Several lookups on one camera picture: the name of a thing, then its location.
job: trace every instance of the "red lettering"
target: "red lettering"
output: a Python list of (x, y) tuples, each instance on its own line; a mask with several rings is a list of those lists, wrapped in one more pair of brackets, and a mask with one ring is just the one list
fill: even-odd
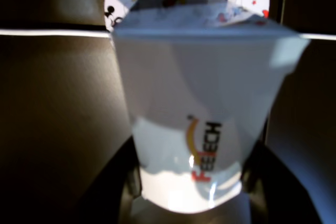
[(205, 177), (205, 173), (201, 172), (200, 175), (196, 174), (196, 171), (192, 171), (191, 173), (192, 180), (195, 180), (197, 182), (209, 182), (211, 180), (210, 177)]

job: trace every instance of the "yellow swoosh logo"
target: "yellow swoosh logo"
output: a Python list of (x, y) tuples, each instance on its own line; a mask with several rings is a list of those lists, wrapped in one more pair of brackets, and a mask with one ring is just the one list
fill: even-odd
[(201, 158), (198, 155), (198, 151), (195, 146), (195, 141), (194, 141), (194, 132), (196, 129), (196, 126), (198, 124), (198, 119), (192, 119), (189, 128), (187, 129), (187, 145), (190, 150), (190, 152), (194, 155), (194, 164), (200, 166), (201, 165)]

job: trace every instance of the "dark background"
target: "dark background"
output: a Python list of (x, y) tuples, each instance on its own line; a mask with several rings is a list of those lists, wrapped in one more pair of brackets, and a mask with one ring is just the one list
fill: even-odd
[[(0, 0), (0, 24), (104, 25), (103, 1)], [(281, 3), (271, 0), (278, 21)], [(285, 0), (283, 24), (335, 33), (331, 3)], [(0, 219), (72, 222), (73, 207), (130, 134), (110, 42), (0, 36), (0, 43)], [(334, 49), (313, 41), (304, 52), (279, 92), (267, 140), (324, 223), (336, 222)], [(139, 222), (149, 223), (144, 216)]]

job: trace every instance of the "feetech logo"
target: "feetech logo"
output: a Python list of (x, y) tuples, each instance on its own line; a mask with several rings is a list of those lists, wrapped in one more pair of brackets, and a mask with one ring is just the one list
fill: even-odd
[(193, 166), (197, 165), (201, 172), (192, 171), (192, 179), (197, 182), (209, 182), (211, 177), (207, 177), (205, 172), (211, 172), (214, 169), (218, 142), (221, 137), (222, 124), (216, 122), (205, 122), (205, 131), (203, 137), (203, 150), (198, 151), (195, 145), (195, 130), (199, 124), (199, 120), (193, 116), (189, 116), (190, 125), (186, 132), (186, 141), (188, 148), (194, 156)]

